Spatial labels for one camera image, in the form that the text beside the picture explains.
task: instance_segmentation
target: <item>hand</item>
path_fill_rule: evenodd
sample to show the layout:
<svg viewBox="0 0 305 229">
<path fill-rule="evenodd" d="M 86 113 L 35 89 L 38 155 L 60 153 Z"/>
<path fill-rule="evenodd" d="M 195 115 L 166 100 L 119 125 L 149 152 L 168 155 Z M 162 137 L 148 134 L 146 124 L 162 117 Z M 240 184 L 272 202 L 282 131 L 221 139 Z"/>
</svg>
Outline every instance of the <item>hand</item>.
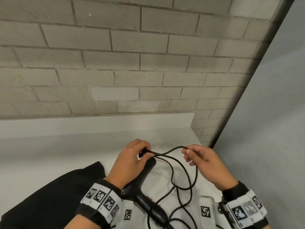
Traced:
<svg viewBox="0 0 305 229">
<path fill-rule="evenodd" d="M 197 165 L 200 173 L 220 191 L 233 188 L 238 181 L 231 175 L 218 155 L 210 148 L 201 145 L 189 145 L 182 149 L 184 159 L 190 166 Z"/>
<path fill-rule="evenodd" d="M 109 175 L 104 180 L 120 189 L 123 189 L 126 184 L 134 180 L 144 169 L 147 160 L 154 156 L 151 153 L 146 153 L 139 160 L 137 155 L 142 152 L 143 148 L 151 150 L 150 144 L 140 139 L 136 139 L 126 145 L 117 157 Z"/>
</svg>

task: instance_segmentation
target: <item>black hair dryer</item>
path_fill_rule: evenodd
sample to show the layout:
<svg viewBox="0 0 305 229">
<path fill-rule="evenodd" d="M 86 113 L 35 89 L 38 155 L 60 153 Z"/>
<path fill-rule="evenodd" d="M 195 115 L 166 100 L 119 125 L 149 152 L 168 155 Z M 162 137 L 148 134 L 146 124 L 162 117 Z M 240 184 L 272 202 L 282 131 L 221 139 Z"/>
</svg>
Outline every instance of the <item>black hair dryer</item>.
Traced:
<svg viewBox="0 0 305 229">
<path fill-rule="evenodd" d="M 166 212 L 161 208 L 161 206 L 155 204 L 155 202 L 153 202 L 149 197 L 145 196 L 141 191 L 144 180 L 155 165 L 156 159 L 150 158 L 146 162 L 145 167 L 139 176 L 124 187 L 121 192 L 121 198 L 124 200 L 131 200 L 139 204 L 139 206 L 150 215 L 151 219 L 158 226 L 163 227 L 168 221 Z"/>
</svg>

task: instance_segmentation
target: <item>brick wall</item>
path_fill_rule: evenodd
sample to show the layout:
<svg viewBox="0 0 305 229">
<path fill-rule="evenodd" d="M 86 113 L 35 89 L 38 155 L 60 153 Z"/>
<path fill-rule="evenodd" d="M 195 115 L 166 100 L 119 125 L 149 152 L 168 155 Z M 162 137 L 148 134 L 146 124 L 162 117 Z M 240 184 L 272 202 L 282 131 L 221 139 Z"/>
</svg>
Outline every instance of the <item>brick wall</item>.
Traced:
<svg viewBox="0 0 305 229">
<path fill-rule="evenodd" d="M 0 117 L 195 112 L 210 144 L 292 0 L 0 0 Z"/>
</svg>

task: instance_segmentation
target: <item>hair dryer handle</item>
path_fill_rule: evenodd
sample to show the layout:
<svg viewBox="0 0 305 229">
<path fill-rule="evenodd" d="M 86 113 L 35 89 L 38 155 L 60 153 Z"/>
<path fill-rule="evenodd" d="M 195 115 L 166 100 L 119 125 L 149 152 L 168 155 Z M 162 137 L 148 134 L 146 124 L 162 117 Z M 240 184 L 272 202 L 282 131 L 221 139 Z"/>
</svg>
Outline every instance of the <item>hair dryer handle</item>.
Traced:
<svg viewBox="0 0 305 229">
<path fill-rule="evenodd" d="M 149 197 L 144 195 L 142 192 L 136 196 L 136 202 L 139 206 L 150 215 L 151 219 L 159 226 L 163 227 L 168 221 L 168 216 L 161 206 L 156 204 Z"/>
</svg>

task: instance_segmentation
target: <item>marker wristband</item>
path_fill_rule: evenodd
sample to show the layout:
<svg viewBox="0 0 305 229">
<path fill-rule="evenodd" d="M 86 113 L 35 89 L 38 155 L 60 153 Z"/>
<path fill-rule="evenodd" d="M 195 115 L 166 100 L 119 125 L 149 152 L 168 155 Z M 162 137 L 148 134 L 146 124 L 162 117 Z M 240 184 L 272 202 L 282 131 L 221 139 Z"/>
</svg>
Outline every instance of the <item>marker wristband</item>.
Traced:
<svg viewBox="0 0 305 229">
<path fill-rule="evenodd" d="M 100 179 L 82 198 L 76 214 L 86 217 L 102 228 L 108 228 L 122 205 L 120 193 L 118 187 Z"/>
<path fill-rule="evenodd" d="M 223 193 L 219 203 L 230 226 L 235 229 L 261 229 L 267 226 L 267 210 L 255 195 L 242 182 Z"/>
</svg>

